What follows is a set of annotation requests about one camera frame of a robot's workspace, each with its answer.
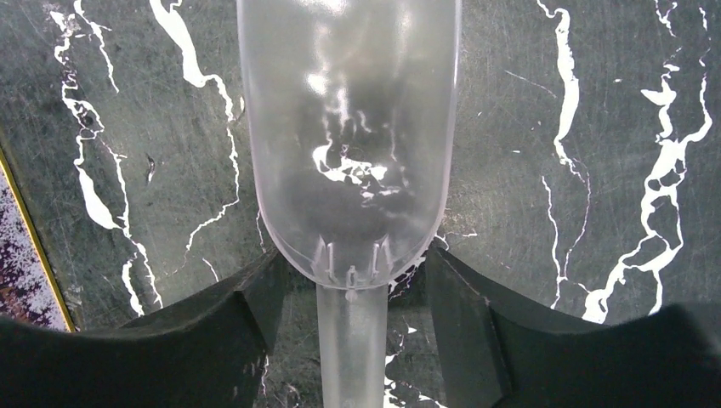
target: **yellow edge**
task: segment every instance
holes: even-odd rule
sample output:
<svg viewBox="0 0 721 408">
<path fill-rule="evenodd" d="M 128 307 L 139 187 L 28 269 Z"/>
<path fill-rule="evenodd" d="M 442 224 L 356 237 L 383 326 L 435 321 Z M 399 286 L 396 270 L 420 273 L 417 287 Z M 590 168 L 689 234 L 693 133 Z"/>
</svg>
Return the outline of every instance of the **yellow edge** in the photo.
<svg viewBox="0 0 721 408">
<path fill-rule="evenodd" d="M 10 186 L 10 189 L 13 191 L 13 196 L 15 197 L 15 201 L 18 203 L 18 208 L 20 209 L 20 215 L 23 218 L 23 222 L 25 222 L 25 227 L 27 228 L 28 233 L 30 234 L 30 240 L 32 242 L 32 245 L 35 247 L 35 252 L 37 252 L 37 256 L 40 258 L 40 264 L 43 267 L 43 273 L 45 274 L 45 278 L 48 279 L 48 284 L 50 285 L 50 288 L 53 291 L 53 297 L 55 298 L 55 302 L 58 304 L 58 307 L 60 308 L 60 313 L 63 316 L 63 321 L 65 322 L 65 328 L 67 328 L 67 330 L 69 332 L 73 332 L 73 331 L 75 331 L 75 325 L 72 324 L 72 319 L 70 317 L 70 313 L 68 312 L 67 306 L 65 306 L 65 300 L 63 299 L 62 294 L 60 293 L 60 288 L 58 287 L 58 282 L 55 281 L 53 272 L 50 269 L 50 263 L 48 262 L 48 257 L 45 256 L 45 251 L 43 250 L 43 247 L 40 245 L 40 239 L 37 237 L 37 232 L 35 231 L 35 226 L 32 223 L 30 214 L 27 212 L 27 208 L 25 207 L 25 202 L 23 201 L 22 195 L 20 194 L 20 191 L 18 190 L 18 185 L 15 183 L 13 174 L 10 171 L 10 165 L 8 164 L 8 160 L 5 158 L 5 154 L 3 153 L 2 148 L 0 148 L 0 165 L 3 166 L 5 178 L 8 180 L 8 185 Z"/>
</svg>

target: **purple and white speckled mat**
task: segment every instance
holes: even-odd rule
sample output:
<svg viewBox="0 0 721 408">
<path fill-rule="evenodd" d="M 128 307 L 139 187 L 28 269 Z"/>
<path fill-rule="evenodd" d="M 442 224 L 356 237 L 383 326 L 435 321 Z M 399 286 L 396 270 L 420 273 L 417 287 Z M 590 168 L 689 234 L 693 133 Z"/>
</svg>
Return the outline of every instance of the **purple and white speckled mat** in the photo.
<svg viewBox="0 0 721 408">
<path fill-rule="evenodd" d="M 18 203 L 0 168 L 0 315 L 66 331 Z"/>
</svg>

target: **translucent scoop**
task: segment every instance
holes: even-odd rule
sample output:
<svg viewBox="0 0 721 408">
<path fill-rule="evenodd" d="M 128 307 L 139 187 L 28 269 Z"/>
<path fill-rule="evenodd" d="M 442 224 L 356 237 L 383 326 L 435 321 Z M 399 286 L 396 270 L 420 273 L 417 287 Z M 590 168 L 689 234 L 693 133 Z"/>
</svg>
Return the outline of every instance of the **translucent scoop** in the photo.
<svg viewBox="0 0 721 408">
<path fill-rule="evenodd" d="M 460 0 L 238 0 L 255 185 L 318 284 L 326 407 L 383 400 L 388 283 L 446 204 Z"/>
</svg>

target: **plastic scoop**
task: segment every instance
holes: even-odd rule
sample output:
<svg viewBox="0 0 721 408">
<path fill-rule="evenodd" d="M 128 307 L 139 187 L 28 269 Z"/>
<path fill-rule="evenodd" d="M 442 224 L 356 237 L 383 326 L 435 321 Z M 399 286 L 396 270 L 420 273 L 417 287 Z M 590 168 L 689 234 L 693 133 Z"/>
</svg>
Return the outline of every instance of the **plastic scoop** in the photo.
<svg viewBox="0 0 721 408">
<path fill-rule="evenodd" d="M 317 284 L 324 405 L 383 404 L 388 283 L 446 204 L 460 0 L 238 0 L 265 225 Z"/>
</svg>

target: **marble countertop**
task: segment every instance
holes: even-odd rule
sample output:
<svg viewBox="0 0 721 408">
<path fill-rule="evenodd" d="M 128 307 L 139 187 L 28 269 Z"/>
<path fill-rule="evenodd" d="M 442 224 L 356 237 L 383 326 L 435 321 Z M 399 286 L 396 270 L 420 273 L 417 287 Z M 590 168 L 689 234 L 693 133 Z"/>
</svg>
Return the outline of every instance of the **marble countertop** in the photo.
<svg viewBox="0 0 721 408">
<path fill-rule="evenodd" d="M 465 1 L 435 242 L 597 323 L 720 299 L 720 12 Z M 273 245 L 236 30 L 232 1 L 0 1 L 0 145 L 79 330 L 174 303 Z M 391 297 L 422 291 L 411 274 Z M 319 403 L 315 319 L 299 284 L 260 406 Z M 407 406 L 442 404 L 423 302 L 391 308 L 389 338 L 388 388 Z"/>
</svg>

